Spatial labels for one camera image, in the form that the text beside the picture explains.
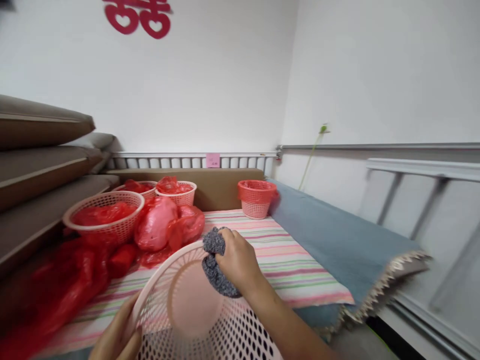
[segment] gray rag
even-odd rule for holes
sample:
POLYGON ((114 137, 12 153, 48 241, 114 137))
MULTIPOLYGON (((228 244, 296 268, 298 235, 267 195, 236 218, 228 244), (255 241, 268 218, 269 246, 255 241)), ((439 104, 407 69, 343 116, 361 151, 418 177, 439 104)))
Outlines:
POLYGON ((241 298, 242 294, 228 281, 215 259, 215 254, 222 256, 225 254, 225 240, 222 235, 219 234, 219 229, 216 227, 203 237, 203 250, 205 250, 208 255, 203 258, 201 267, 213 288, 223 296, 234 299, 241 298))

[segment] pink sticky note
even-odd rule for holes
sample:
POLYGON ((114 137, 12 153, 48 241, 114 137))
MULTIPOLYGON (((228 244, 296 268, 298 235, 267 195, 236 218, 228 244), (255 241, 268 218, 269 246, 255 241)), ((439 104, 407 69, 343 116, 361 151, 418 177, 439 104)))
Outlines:
POLYGON ((219 168, 220 167, 220 154, 212 152, 206 154, 206 167, 207 168, 219 168))

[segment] hand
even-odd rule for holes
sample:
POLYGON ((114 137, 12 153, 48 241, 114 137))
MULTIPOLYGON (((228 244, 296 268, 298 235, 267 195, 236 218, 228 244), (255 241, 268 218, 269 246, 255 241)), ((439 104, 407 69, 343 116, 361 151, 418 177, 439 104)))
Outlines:
POLYGON ((138 292, 123 303, 97 340, 88 360, 134 360, 137 357, 142 345, 142 329, 137 329, 125 346, 122 345, 122 335, 139 294, 138 292))
POLYGON ((215 255, 222 273, 246 297, 265 278, 259 268, 255 250, 237 231, 224 228, 218 232, 225 240, 225 254, 215 255))

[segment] red plastic wrapping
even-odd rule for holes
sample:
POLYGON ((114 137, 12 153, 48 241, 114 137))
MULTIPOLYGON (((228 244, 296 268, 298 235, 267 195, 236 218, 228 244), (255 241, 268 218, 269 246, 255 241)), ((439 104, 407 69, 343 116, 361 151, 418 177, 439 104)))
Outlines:
POLYGON ((135 242, 141 250, 157 252, 168 243, 169 222, 179 217, 177 205, 169 197, 158 196, 145 207, 135 229, 135 242))
POLYGON ((150 184, 139 183, 132 179, 128 179, 127 181, 125 181, 125 184, 123 184, 123 186, 125 186, 125 188, 122 188, 122 191, 131 191, 138 194, 145 193, 154 188, 150 184))
POLYGON ((205 227, 205 215, 196 206, 179 206, 178 217, 168 224, 167 230, 168 244, 173 251, 198 240, 205 227))
POLYGON ((124 219, 137 210, 136 206, 126 202, 117 202, 111 206, 91 206, 77 212, 72 222, 81 226, 105 225, 124 219))
POLYGON ((165 247, 163 250, 157 252, 144 252, 140 256, 140 265, 148 269, 153 268, 155 265, 163 263, 167 260, 175 251, 170 246, 165 247))
POLYGON ((16 327, 0 341, 0 359, 29 359, 106 289, 110 250, 98 244, 91 238, 68 241, 32 275, 16 327))
POLYGON ((120 246, 108 260, 108 273, 112 279, 123 278, 137 258, 139 248, 134 244, 120 246))
POLYGON ((190 184, 179 183, 176 176, 164 176, 157 184, 156 189, 162 194, 184 194, 194 188, 190 184))

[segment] striped fabric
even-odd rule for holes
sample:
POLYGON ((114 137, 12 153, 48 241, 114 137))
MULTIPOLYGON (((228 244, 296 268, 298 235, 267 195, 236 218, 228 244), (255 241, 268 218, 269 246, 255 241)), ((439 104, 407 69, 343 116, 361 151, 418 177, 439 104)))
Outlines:
MULTIPOLYGON (((237 230, 255 248, 260 269, 280 297, 293 308, 354 304, 346 287, 336 281, 271 217, 250 220, 242 210, 205 212, 204 233, 213 227, 237 230)), ((113 280, 50 342, 42 357, 92 346, 126 298, 141 290, 157 268, 135 269, 113 280)))

